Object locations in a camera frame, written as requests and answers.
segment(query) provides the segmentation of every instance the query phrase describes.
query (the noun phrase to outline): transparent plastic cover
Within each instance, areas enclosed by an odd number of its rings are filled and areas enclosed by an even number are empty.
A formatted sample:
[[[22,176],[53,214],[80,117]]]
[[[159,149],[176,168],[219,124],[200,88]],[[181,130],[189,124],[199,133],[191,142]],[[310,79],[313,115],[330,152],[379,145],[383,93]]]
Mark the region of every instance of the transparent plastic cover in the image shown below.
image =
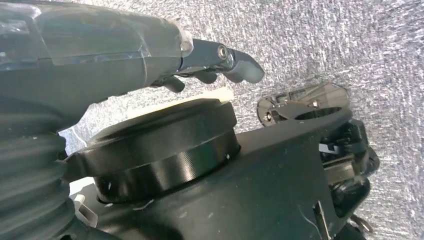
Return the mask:
[[[266,96],[258,102],[256,113],[262,125],[270,126],[287,119],[297,119],[301,117],[300,114],[314,109],[345,108],[349,103],[346,89],[330,82],[323,82],[295,91]]]
[[[89,5],[0,2],[0,71],[144,57],[185,57],[190,35],[175,22]]]

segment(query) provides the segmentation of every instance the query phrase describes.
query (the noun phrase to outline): gray speckled background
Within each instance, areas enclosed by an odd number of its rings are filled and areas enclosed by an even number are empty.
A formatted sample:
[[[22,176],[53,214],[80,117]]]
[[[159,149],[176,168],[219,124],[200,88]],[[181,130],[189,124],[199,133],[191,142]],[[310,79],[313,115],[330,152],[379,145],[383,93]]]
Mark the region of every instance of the gray speckled background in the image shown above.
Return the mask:
[[[147,88],[92,105],[74,130],[87,140],[144,106],[227,86],[237,131],[260,127],[262,96],[321,81],[349,89],[381,167],[358,215],[375,226],[370,240],[424,240],[424,2],[420,0],[79,0],[180,18],[194,37],[253,55],[266,70],[256,85],[188,79],[179,94]],[[82,147],[71,130],[67,150]]]

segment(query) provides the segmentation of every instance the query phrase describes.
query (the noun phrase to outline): robotic hand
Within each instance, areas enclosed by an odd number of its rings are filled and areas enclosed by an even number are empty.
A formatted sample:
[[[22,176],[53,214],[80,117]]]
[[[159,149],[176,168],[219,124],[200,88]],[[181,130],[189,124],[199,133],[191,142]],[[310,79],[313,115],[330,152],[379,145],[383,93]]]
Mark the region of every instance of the robotic hand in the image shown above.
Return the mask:
[[[57,132],[90,104],[217,74],[254,84],[264,71],[166,19],[0,2],[0,239],[363,239],[347,220],[360,222],[379,161],[332,84],[265,98],[262,129],[235,134],[231,103],[198,99],[106,128],[57,160]],[[69,182],[87,176],[95,184],[71,200]]]

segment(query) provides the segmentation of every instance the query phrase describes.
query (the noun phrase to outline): clear plastic sheet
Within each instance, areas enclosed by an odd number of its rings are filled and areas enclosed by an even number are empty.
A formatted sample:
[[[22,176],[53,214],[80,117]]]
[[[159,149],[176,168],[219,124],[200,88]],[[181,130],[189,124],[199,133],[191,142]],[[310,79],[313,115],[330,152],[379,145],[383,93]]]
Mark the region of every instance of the clear plastic sheet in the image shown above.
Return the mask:
[[[0,2],[0,71],[145,57],[185,57],[193,40],[175,22],[68,3]]]
[[[323,82],[299,90],[284,92],[261,99],[256,108],[257,116],[264,126],[287,119],[302,119],[307,113],[330,114],[338,108],[349,106],[346,89],[330,82]]]

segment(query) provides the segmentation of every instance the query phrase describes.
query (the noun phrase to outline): circular opening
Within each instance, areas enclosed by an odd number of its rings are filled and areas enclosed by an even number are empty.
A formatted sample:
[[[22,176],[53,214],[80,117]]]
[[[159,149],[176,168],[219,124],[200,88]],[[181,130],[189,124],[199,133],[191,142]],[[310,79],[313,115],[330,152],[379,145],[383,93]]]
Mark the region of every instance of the circular opening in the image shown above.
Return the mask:
[[[341,107],[329,107],[329,108],[321,108],[321,109],[317,109],[317,110],[313,110],[313,111],[309,111],[303,114],[300,114],[299,116],[297,116],[295,119],[296,120],[308,120],[308,119],[316,119],[316,118],[321,118],[330,114],[334,114],[337,113],[338,111],[340,111],[340,109],[342,109]]]
[[[218,56],[221,59],[226,59],[228,56],[228,50],[224,45],[218,47]]]

